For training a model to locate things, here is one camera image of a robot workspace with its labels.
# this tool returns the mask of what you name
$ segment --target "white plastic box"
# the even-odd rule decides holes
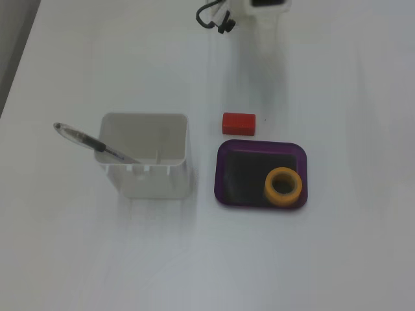
[[[180,199],[191,190],[189,121],[181,114],[109,113],[99,140],[141,164],[122,164],[95,152],[95,160],[127,198]]]

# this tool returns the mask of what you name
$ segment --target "white surface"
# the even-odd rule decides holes
[[[140,164],[122,164],[95,152],[119,192],[133,199],[182,199],[191,190],[189,121],[182,114],[109,113],[99,140]]]
[[[415,2],[296,0],[274,68],[203,2],[42,1],[0,119],[2,310],[411,310]],[[124,200],[52,128],[111,111],[186,112],[192,197]],[[224,111],[305,149],[302,211],[218,205]]]

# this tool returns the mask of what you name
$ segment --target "yellow tape roll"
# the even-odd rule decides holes
[[[288,189],[278,192],[276,186],[279,184],[284,184]],[[295,171],[287,167],[279,167],[268,174],[264,193],[270,203],[285,207],[297,202],[302,189],[303,182]]]

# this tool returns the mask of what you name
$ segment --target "red block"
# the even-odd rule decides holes
[[[222,133],[228,135],[255,135],[255,115],[245,113],[223,114]]]

